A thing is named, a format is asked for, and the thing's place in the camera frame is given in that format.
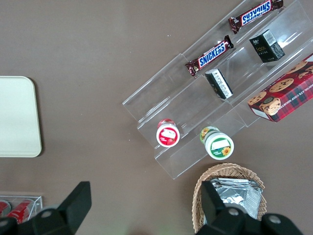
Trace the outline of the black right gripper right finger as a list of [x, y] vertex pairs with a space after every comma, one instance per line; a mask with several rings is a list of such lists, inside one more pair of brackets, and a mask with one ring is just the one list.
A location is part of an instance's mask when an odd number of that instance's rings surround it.
[[198, 235], [301, 235], [286, 216], [267, 213], [257, 220], [235, 207], [226, 207], [209, 181], [201, 184], [201, 202], [208, 221]]

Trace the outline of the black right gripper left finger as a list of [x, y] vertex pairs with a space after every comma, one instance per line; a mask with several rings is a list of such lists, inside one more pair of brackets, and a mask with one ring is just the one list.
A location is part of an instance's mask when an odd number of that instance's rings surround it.
[[46, 209], [18, 224], [11, 217], [0, 220], [2, 235], [74, 235], [91, 209], [89, 181], [81, 181], [56, 209]]

